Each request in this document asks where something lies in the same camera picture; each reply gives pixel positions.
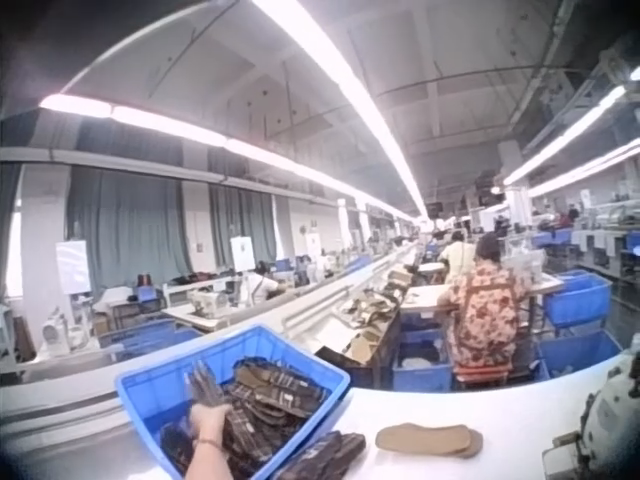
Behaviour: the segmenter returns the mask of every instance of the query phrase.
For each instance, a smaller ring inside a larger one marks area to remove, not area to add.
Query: white shirt
[[[476,256],[476,247],[470,243],[454,242],[440,254],[440,259],[449,262],[449,274],[446,283],[451,283],[460,275],[471,271]]]
[[[278,289],[278,282],[250,272],[243,277],[241,289],[242,301],[248,305],[257,305],[267,299],[267,294]]]

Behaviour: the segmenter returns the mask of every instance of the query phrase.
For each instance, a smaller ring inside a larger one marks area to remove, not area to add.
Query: stool
[[[511,362],[493,367],[465,367],[455,365],[453,375],[463,389],[467,386],[496,384],[504,386],[513,370]]]

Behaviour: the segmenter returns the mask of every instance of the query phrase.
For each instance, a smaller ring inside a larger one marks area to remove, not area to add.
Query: ceiling
[[[76,77],[69,93],[264,145],[411,210],[376,139],[337,86],[275,23],[248,0],[180,3],[158,10],[191,10],[137,38],[112,41],[116,48]],[[368,89],[425,199],[456,201],[480,175],[500,170],[495,143],[513,134],[520,118],[514,112],[527,107],[528,86],[549,59],[554,35],[563,33],[558,12],[577,2],[300,3]],[[162,18],[154,15],[147,12],[148,24]],[[286,181],[284,173],[259,164],[249,174]]]

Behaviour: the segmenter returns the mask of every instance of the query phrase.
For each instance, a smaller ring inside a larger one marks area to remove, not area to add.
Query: factory workstation
[[[638,2],[9,3],[3,479],[640,479]]]

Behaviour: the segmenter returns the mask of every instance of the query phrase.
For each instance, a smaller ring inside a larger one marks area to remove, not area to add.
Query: hand
[[[191,407],[189,414],[193,435],[196,438],[213,440],[222,444],[222,429],[229,410],[231,410],[231,405],[226,404],[217,407],[195,404]]]

